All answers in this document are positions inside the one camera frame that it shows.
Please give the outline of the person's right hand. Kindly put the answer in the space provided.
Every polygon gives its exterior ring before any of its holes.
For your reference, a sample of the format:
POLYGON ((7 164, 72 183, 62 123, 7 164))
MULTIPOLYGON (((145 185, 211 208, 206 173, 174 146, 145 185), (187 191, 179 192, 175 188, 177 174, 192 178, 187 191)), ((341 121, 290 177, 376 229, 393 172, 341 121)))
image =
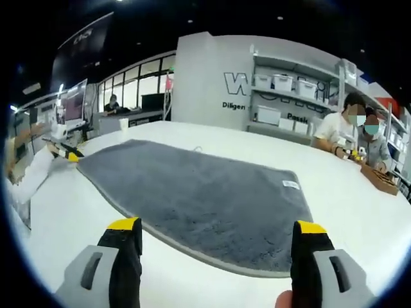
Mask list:
POLYGON ((283 291, 277 297, 275 308, 292 308, 292 290, 283 291))

